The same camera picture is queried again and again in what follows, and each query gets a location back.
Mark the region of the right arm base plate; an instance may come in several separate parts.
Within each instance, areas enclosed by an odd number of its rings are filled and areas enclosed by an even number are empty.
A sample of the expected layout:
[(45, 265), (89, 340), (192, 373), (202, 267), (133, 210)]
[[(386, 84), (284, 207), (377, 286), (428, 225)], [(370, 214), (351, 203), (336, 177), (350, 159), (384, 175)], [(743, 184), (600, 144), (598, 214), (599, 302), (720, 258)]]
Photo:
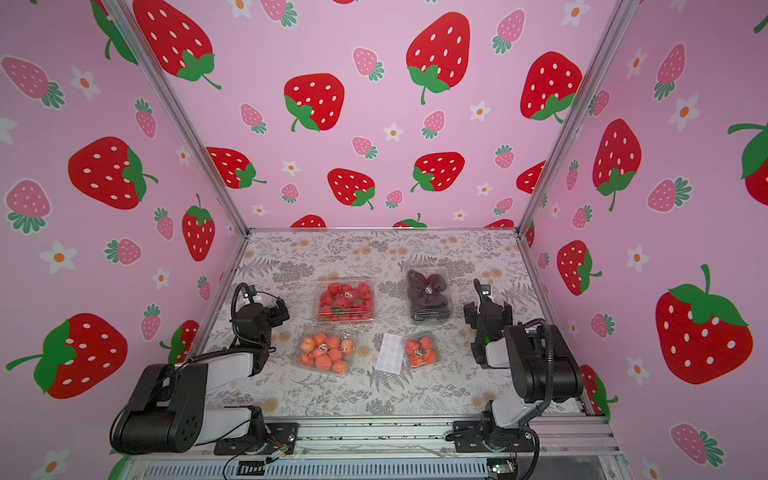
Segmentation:
[(455, 421), (444, 439), (453, 443), (459, 453), (534, 452), (534, 435), (521, 429), (503, 429), (495, 424)]

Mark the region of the white sticker sheet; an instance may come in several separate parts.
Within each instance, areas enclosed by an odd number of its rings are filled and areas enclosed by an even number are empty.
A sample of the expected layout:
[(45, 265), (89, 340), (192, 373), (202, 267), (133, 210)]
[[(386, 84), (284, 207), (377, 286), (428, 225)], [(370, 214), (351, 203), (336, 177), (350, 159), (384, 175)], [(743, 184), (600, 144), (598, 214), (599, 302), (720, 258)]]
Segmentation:
[(375, 368), (380, 372), (399, 375), (403, 365), (404, 352), (403, 338), (385, 333)]

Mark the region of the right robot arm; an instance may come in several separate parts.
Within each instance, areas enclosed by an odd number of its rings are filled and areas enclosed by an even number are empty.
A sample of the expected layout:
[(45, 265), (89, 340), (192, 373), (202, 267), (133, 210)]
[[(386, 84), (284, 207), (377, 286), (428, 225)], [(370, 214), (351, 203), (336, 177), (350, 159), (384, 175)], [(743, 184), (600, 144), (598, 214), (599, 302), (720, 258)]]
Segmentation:
[(470, 349), (483, 369), (507, 370), (512, 387), (488, 402), (474, 434), (491, 449), (514, 445), (533, 434), (530, 422), (553, 403), (581, 396), (580, 367), (559, 329), (542, 318), (513, 321), (512, 307), (493, 301), (491, 287), (474, 281), (479, 301), (463, 307), (475, 330)]

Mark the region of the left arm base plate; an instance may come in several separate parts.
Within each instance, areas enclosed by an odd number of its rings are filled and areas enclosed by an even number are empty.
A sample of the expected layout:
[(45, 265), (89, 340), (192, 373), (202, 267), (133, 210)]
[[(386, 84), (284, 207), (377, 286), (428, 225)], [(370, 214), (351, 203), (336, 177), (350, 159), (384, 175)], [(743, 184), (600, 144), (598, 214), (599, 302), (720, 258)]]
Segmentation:
[(290, 455), (295, 448), (298, 429), (299, 424), (293, 422), (266, 424), (254, 422), (248, 427), (244, 436), (217, 441), (214, 454), (219, 456), (256, 454), (273, 458), (279, 455)]

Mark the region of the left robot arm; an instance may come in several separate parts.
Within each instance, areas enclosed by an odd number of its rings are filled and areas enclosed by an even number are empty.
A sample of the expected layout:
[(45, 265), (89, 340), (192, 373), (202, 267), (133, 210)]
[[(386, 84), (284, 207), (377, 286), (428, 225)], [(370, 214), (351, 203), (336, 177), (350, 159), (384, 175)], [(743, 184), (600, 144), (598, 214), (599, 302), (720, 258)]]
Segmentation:
[(229, 347), (144, 369), (113, 421), (109, 440), (125, 455), (184, 453), (212, 444), (217, 455), (256, 451), (274, 440), (259, 407), (206, 407), (206, 395), (262, 372), (273, 351), (272, 329), (290, 319), (285, 301), (255, 286), (236, 286)]

